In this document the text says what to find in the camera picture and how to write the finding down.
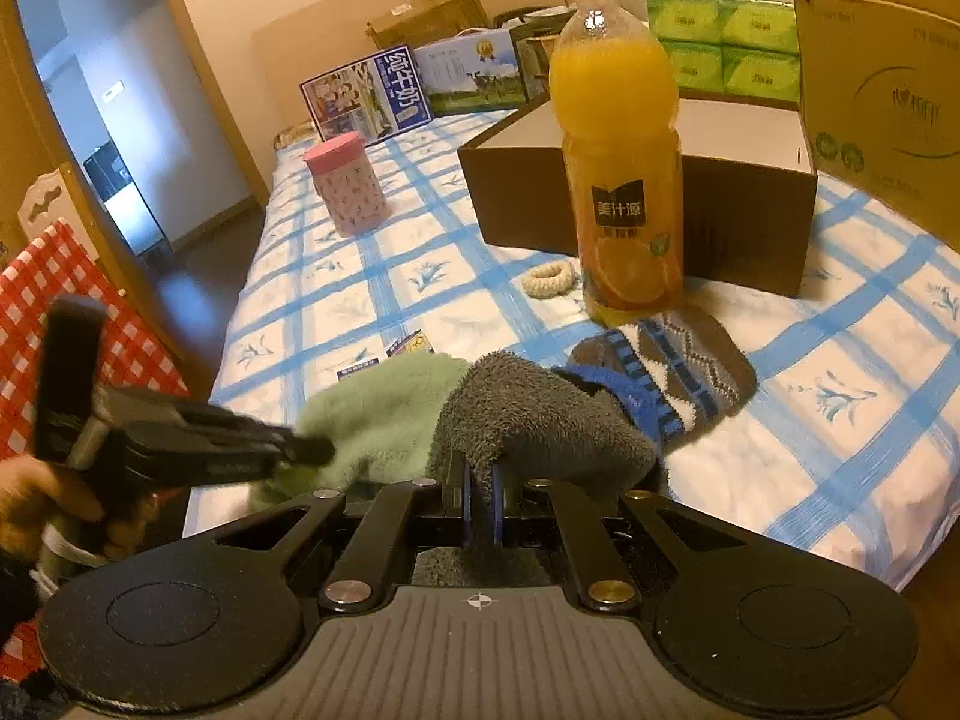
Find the person's left hand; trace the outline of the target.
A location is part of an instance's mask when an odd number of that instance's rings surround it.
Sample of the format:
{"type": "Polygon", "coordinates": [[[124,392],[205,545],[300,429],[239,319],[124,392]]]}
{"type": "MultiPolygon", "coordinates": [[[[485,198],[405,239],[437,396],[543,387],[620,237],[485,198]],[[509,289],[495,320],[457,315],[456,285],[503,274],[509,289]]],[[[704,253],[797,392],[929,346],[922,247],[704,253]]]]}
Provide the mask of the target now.
{"type": "MultiPolygon", "coordinates": [[[[103,554],[107,561],[132,556],[158,516],[158,498],[140,497],[127,518],[107,522],[103,554]]],[[[20,562],[36,562],[46,523],[53,514],[101,522],[103,506],[75,472],[31,455],[2,461],[2,551],[20,562]]]]}

